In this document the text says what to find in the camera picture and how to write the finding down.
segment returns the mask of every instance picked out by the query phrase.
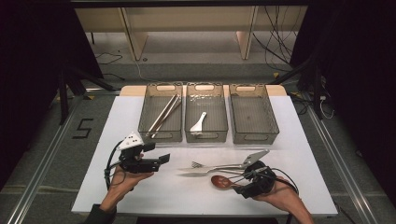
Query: white tabletop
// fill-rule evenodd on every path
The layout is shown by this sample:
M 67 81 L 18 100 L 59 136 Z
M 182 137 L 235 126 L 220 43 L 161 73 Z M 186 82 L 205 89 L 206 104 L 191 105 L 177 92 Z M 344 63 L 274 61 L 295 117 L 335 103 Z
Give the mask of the white tabletop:
M 288 174 L 296 183 L 300 197 L 315 217 L 335 216 L 337 211 L 324 183 L 318 165 L 306 140 L 304 130 L 289 96 L 270 96 L 280 133 L 271 146 L 236 146 L 231 130 L 226 143 L 157 144 L 145 153 L 145 159 L 157 159 L 170 153 L 170 161 L 160 171 L 139 183 L 118 205 L 118 212 L 141 217 L 275 217 L 286 215 L 271 204 L 245 199 L 233 189 L 216 189 L 212 175 L 189 174 L 178 170 L 191 167 L 192 161 L 204 165 L 240 163 L 247 155 L 263 148 L 271 151 L 262 161 Z M 72 208 L 88 213 L 94 203 L 106 195 L 104 169 L 113 147 L 130 132 L 137 133 L 143 96 L 118 96 L 109 113 L 105 128 L 92 157 L 80 191 Z M 114 155 L 116 161 L 119 152 Z

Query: metal tongs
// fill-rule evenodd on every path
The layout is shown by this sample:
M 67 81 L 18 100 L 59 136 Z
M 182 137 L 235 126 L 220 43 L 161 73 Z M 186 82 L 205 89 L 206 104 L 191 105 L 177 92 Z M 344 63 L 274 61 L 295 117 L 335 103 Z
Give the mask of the metal tongs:
M 229 173 L 237 172 L 238 174 L 241 174 L 249 165 L 253 164 L 256 161 L 259 161 L 263 156 L 268 154 L 268 152 L 270 152 L 270 150 L 267 148 L 263 151 L 250 154 L 241 164 L 229 164 L 229 165 L 219 165 L 219 166 L 202 165 L 202 166 L 195 166 L 194 168 L 182 168 L 180 170 L 190 173 L 196 173 L 196 174 L 206 174 L 210 171 L 223 171 Z
M 179 94 L 175 94 L 174 96 L 172 96 L 161 114 L 158 116 L 157 119 L 155 119 L 154 123 L 148 129 L 148 133 L 146 134 L 146 136 L 154 138 L 157 132 L 161 129 L 161 126 L 163 126 L 163 122 L 180 105 L 180 103 L 181 96 Z

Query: brown spoon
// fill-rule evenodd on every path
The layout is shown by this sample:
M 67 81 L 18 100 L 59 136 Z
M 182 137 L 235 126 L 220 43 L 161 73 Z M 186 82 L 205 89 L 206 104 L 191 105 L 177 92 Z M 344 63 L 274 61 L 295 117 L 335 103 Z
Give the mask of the brown spoon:
M 233 183 L 233 181 L 231 181 L 229 178 L 222 175 L 213 175 L 210 180 L 212 181 L 212 184 L 219 189 L 229 189 L 231 187 L 240 186 Z

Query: gray carpet floor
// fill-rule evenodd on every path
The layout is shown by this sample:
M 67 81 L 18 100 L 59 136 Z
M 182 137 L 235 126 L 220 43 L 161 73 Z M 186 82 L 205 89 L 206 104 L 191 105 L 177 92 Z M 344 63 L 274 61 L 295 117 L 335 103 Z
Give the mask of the gray carpet floor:
M 168 47 L 172 47 L 172 45 L 166 45 L 157 40 L 157 38 L 161 38 L 161 36 L 155 35 L 152 37 L 152 41 L 150 41 L 150 39 L 148 40 L 146 45 L 146 53 L 143 55 L 143 58 L 147 58 L 148 63 L 140 61 L 138 62 L 139 66 L 137 66 L 135 63 L 128 61 L 128 52 L 124 51 L 124 61 L 102 64 L 101 69 L 104 74 L 113 74 L 125 78 L 125 80 L 120 80 L 118 77 L 105 75 L 104 81 L 115 87 L 122 87 L 125 85 L 145 84 L 151 79 L 166 81 L 216 80 L 222 81 L 225 84 L 238 82 L 269 82 L 274 79 L 273 74 L 276 70 L 269 67 L 268 64 L 265 64 L 262 60 L 257 59 L 262 56 L 260 54 L 262 53 L 262 49 L 252 48 L 251 61 L 249 63 L 236 59 L 239 55 L 237 54 L 238 49 L 235 49 L 233 37 L 226 37 L 225 43 L 222 44 L 223 49 L 229 49 L 230 46 L 233 48 L 232 52 L 225 50 L 221 54 L 224 57 L 230 57 L 228 63 L 214 61 L 205 62 L 205 60 L 203 60 L 203 58 L 208 57 L 212 60 L 212 55 L 206 54 L 211 51 L 218 51 L 217 46 L 215 46 L 217 43 L 216 41 L 204 41 L 204 46 L 198 46 L 196 48 L 186 45 L 189 46 L 189 53 L 191 53 L 191 51 L 196 53 L 195 62 L 198 63 L 178 63 L 177 60 L 179 59 L 177 59 L 177 57 L 182 56 L 177 55 L 176 58 L 165 58 L 163 55 L 166 52 L 176 50 L 168 49 Z M 97 46 L 92 46 L 92 48 L 94 51 L 99 50 Z M 289 68 L 285 64 L 275 63 L 274 65 L 283 69 Z M 284 83 L 285 89 L 287 91 L 297 91 L 295 87 L 296 80 L 298 80 L 298 76 Z M 84 85 L 87 88 L 97 88 L 97 86 L 89 81 L 84 81 Z M 53 161 L 50 162 L 50 167 L 38 189 L 37 195 L 34 197 L 27 211 L 23 223 L 79 223 L 84 220 L 84 217 L 81 215 L 73 214 L 71 212 L 71 207 L 77 197 L 79 187 L 91 162 L 93 152 L 95 151 L 106 123 L 107 115 L 116 95 L 115 93 L 106 91 L 90 91 L 86 96 L 91 97 L 83 97 L 82 101 L 78 103 L 76 113 L 70 121 L 64 139 Z M 77 102 L 77 98 L 75 97 L 73 99 L 73 95 L 70 93 L 69 103 L 74 104 L 75 102 Z M 296 113 L 304 109 L 305 106 L 306 105 L 295 103 Z M 52 138 L 60 128 L 60 118 L 60 102 L 55 98 L 51 106 L 49 106 L 47 115 L 41 123 L 39 130 L 36 132 L 36 137 L 31 143 L 31 149 L 24 153 L 14 173 L 0 193 L 0 223 L 6 223 L 14 207 L 17 205 L 18 199 L 23 194 L 25 187 L 30 183 L 32 176 L 34 176 L 42 158 L 47 153 Z M 90 127 L 91 131 L 87 138 L 78 139 L 76 138 L 77 136 L 86 134 L 86 132 L 78 130 L 78 125 L 82 119 L 90 119 L 86 120 L 84 125 Z M 332 198 L 334 202 L 345 211 L 345 213 L 343 213 L 340 210 L 339 215 L 336 217 L 316 217 L 315 222 L 323 224 L 352 223 L 347 217 L 350 216 L 356 223 L 363 223 L 355 204 L 351 200 L 351 196 L 348 194 L 318 134 L 318 130 L 310 114 L 304 113 L 299 115 L 299 119 L 303 125 L 309 145 L 312 148 L 318 162 L 319 170 L 323 175 Z M 341 120 L 335 114 L 332 119 L 324 119 L 323 122 L 332 135 L 332 139 L 340 150 L 343 158 L 347 161 L 347 166 L 360 186 L 364 196 L 367 198 L 378 223 L 395 223 L 395 208 L 375 181 L 375 177 L 365 164 L 364 159 L 356 154 L 356 147 L 351 141 L 349 133 L 343 126 Z M 135 221 L 136 217 L 118 216 L 115 223 L 135 223 Z M 279 223 L 285 223 L 286 219 L 280 217 L 278 221 Z

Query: floor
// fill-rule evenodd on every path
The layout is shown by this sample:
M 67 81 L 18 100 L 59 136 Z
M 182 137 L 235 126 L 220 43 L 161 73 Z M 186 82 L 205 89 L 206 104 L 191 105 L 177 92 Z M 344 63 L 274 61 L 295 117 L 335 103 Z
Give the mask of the floor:
M 294 33 L 283 35 L 289 35 L 285 45 L 292 49 Z M 266 45 L 270 33 L 258 32 L 256 36 Z M 266 52 L 256 39 L 252 41 L 248 60 L 242 60 L 234 33 L 149 34 L 138 62 L 131 60 L 123 34 L 94 34 L 94 45 L 90 34 L 87 38 L 105 74 L 104 81 L 116 87 L 157 80 L 265 83 L 274 80 L 276 73 L 285 73 L 281 70 L 290 69 Z M 268 48 L 282 55 L 277 42 L 272 41 Z M 297 92 L 297 80 L 298 76 L 283 83 L 287 92 Z M 69 94 L 71 114 L 66 124 L 59 125 L 59 99 L 55 98 L 49 105 L 31 149 L 25 152 L 0 192 L 0 223 L 14 223 L 13 220 L 18 223 L 79 223 L 84 220 L 70 210 L 112 102 L 118 95 L 118 92 L 98 90 L 100 88 L 89 81 L 84 81 L 84 85 L 89 90 L 84 96 Z M 336 112 L 332 114 L 331 106 L 323 105 L 328 119 L 318 120 L 312 106 L 304 101 L 309 93 L 301 92 L 300 95 L 302 98 L 295 100 L 296 113 L 301 114 L 299 118 L 319 170 L 340 208 L 338 216 L 315 217 L 316 223 L 394 223 L 395 208 L 356 153 Z M 86 138 L 80 138 L 86 132 L 78 129 L 83 120 L 91 129 Z M 115 223 L 135 221 L 136 217 L 118 216 Z M 278 221 L 285 223 L 286 219 L 279 217 Z

